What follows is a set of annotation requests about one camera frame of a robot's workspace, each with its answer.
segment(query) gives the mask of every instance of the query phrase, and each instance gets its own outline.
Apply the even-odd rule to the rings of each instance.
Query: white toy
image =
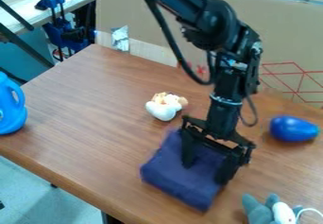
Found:
[[[179,97],[171,93],[159,93],[145,103],[145,109],[161,121],[170,121],[176,113],[188,105],[184,97]]]
[[[296,216],[292,208],[284,202],[277,202],[273,205],[274,219],[280,224],[296,224]]]

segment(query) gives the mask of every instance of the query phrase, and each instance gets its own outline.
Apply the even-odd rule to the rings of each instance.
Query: white cord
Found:
[[[299,220],[299,218],[300,218],[300,215],[301,215],[302,213],[305,213],[305,212],[315,212],[315,213],[319,214],[319,215],[322,217],[322,219],[323,219],[323,214],[322,214],[322,213],[320,213],[319,211],[317,211],[316,209],[314,209],[314,208],[305,208],[305,209],[301,210],[301,211],[297,214],[296,223],[298,223],[298,220]]]

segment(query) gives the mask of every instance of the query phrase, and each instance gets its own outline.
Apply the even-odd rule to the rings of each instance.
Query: gray plush toy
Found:
[[[289,208],[276,194],[270,194],[265,204],[245,194],[243,206],[249,224],[296,224],[297,215],[302,210],[301,206]]]

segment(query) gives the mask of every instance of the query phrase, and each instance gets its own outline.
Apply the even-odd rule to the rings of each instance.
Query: table leg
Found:
[[[42,63],[44,66],[51,68],[54,67],[55,64],[47,60],[43,57],[39,52],[37,52],[34,48],[30,45],[25,43],[21,38],[19,38],[16,34],[6,28],[3,24],[0,23],[0,33],[2,33],[11,43],[16,44],[21,49],[23,49],[27,54],[33,57],[38,62]]]
[[[111,215],[105,214],[104,212],[101,212],[101,214],[102,214],[103,224],[123,224],[123,222],[114,218]]]

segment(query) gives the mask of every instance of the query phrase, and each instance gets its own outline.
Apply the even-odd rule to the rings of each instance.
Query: white plush toy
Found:
[[[172,120],[176,113],[187,105],[186,98],[163,92],[155,94],[150,101],[145,103],[145,108],[150,114],[166,122]]]

